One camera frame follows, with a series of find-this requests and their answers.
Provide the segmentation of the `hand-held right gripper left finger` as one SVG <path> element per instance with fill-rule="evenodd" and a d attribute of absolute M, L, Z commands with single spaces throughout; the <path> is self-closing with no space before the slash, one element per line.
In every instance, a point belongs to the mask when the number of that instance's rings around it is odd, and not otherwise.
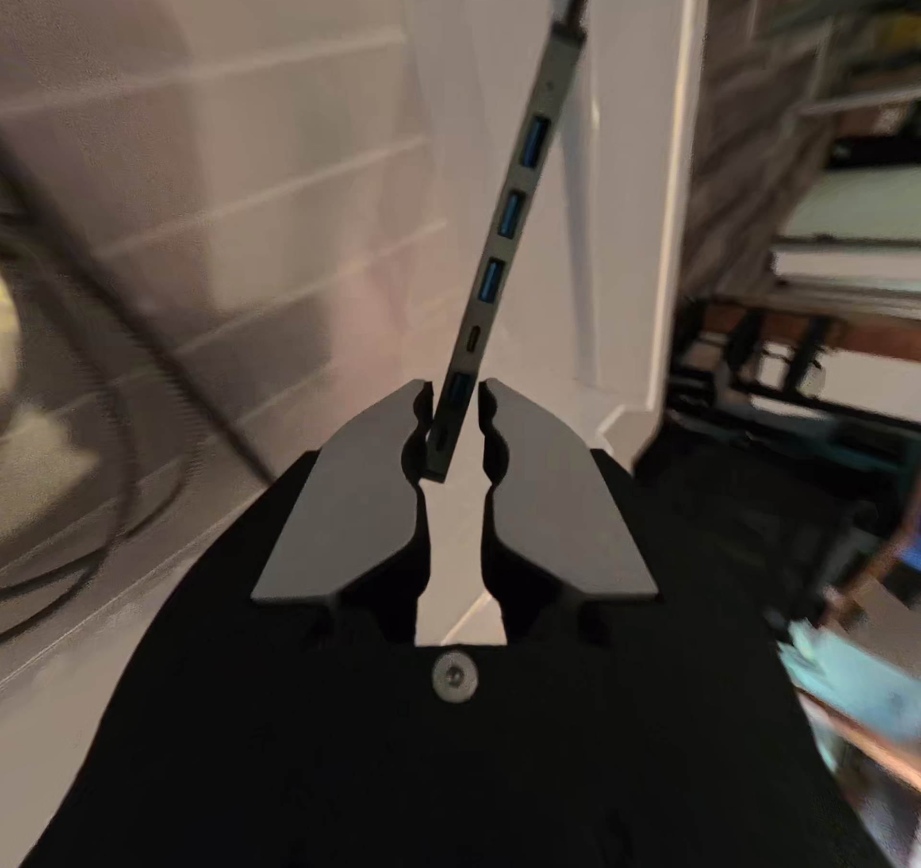
<path fill-rule="evenodd" d="M 419 488 L 433 416 L 414 379 L 328 439 L 251 592 L 260 604 L 329 601 L 409 548 L 425 521 Z"/>

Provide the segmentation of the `clear plastic bin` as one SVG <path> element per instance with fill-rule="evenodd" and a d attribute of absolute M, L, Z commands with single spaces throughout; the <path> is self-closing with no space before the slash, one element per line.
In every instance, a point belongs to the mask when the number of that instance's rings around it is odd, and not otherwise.
<path fill-rule="evenodd" d="M 305 450 L 438 391 L 567 0 L 2 0 L 2 698 Z M 484 359 L 629 468 L 661 414 L 709 0 L 589 0 Z"/>

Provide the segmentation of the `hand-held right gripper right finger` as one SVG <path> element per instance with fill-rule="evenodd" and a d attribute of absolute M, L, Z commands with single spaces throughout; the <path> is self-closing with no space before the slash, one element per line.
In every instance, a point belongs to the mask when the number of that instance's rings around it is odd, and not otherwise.
<path fill-rule="evenodd" d="M 583 598 L 658 596 L 590 449 L 569 425 L 496 378 L 480 383 L 479 420 L 501 549 Z"/>

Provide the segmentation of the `grey usb hub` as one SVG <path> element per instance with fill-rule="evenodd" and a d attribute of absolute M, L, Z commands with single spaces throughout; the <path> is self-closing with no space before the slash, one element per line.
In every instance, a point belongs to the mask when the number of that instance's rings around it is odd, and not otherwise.
<path fill-rule="evenodd" d="M 589 0 L 568 0 L 550 26 L 426 441 L 424 477 L 444 483 L 546 158 L 586 44 Z"/>

